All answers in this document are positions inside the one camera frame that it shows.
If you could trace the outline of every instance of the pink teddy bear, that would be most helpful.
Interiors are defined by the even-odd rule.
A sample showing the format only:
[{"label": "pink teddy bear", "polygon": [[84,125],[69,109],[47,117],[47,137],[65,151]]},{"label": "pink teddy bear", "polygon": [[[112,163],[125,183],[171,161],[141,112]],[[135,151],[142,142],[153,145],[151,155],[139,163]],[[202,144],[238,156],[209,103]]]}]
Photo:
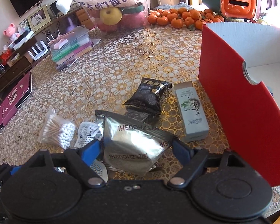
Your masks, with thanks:
[{"label": "pink teddy bear", "polygon": [[16,33],[16,28],[14,24],[11,24],[8,29],[4,30],[3,34],[10,37],[10,44],[15,42],[17,38],[19,38],[21,35],[19,33]]}]

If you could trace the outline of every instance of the framed photo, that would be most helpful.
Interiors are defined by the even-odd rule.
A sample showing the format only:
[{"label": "framed photo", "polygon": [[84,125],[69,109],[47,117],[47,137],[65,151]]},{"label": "framed photo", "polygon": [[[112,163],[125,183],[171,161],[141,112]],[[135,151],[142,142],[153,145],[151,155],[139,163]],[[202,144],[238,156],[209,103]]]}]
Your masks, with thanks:
[{"label": "framed photo", "polygon": [[20,35],[22,35],[25,31],[28,31],[28,32],[31,31],[27,19],[24,19],[23,21],[21,21],[21,22],[19,23],[19,25],[18,25],[18,31],[19,31],[19,34],[20,34]]},{"label": "framed photo", "polygon": [[33,32],[36,32],[38,29],[49,23],[51,21],[51,18],[49,16],[46,5],[30,14],[27,20]]}]

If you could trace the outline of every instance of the floral tablecloth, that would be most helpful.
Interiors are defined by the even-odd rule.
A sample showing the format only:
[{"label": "floral tablecloth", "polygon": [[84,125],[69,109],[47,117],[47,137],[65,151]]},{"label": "floral tablecloth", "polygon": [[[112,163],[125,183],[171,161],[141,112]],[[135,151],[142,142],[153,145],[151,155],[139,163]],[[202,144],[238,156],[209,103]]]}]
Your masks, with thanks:
[{"label": "floral tablecloth", "polygon": [[[136,91],[142,77],[172,83],[192,81],[202,101],[209,135],[191,142],[211,153],[228,148],[228,140],[210,99],[198,81],[201,31],[154,27],[121,37],[107,37],[71,67],[58,72],[51,57],[32,70],[32,94],[0,133],[0,164],[20,165],[36,151],[47,148],[52,153],[62,149],[37,143],[45,114],[53,107],[63,118],[78,126],[95,120],[96,109],[124,114],[123,103]],[[158,127],[183,135],[178,104],[171,90],[162,99],[163,111]],[[175,175],[181,165],[168,150],[160,159],[162,171],[148,173],[146,179],[164,179]],[[116,179],[143,179],[127,173],[110,172]],[[267,215],[280,209],[280,186],[274,188],[273,203]]]}]

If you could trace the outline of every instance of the yellow apple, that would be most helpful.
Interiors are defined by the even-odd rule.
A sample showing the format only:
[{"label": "yellow apple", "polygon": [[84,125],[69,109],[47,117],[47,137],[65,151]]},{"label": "yellow apple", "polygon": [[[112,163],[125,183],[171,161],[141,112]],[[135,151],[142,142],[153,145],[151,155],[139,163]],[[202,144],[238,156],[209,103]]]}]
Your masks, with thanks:
[{"label": "yellow apple", "polygon": [[106,25],[115,25],[120,22],[122,13],[117,7],[107,7],[101,10],[100,19]]}]

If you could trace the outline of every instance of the tablecloth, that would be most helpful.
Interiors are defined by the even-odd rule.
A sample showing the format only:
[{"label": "tablecloth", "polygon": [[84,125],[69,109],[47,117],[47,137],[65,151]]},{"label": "tablecloth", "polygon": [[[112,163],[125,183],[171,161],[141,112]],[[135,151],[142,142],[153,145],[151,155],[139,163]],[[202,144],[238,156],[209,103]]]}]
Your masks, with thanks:
[{"label": "tablecloth", "polygon": [[[52,153],[62,152],[60,148],[37,142],[49,107],[77,126],[83,121],[93,122],[97,109],[124,114],[123,103],[136,91],[142,77],[172,83],[192,81],[205,110],[210,132],[205,140],[191,142],[190,146],[222,153],[229,147],[228,140],[198,81],[201,39],[201,31],[152,27],[129,35],[106,37],[91,52],[61,72],[56,70],[51,57],[47,57],[31,71],[32,94],[0,133],[0,164],[23,164],[42,148]],[[166,93],[162,102],[161,121],[157,126],[182,136],[183,126],[174,90]],[[172,150],[168,150],[159,163],[162,171],[148,173],[145,177],[115,172],[109,172],[109,177],[167,181],[181,168]],[[273,189],[273,202],[266,215],[279,209],[280,186]]]}]

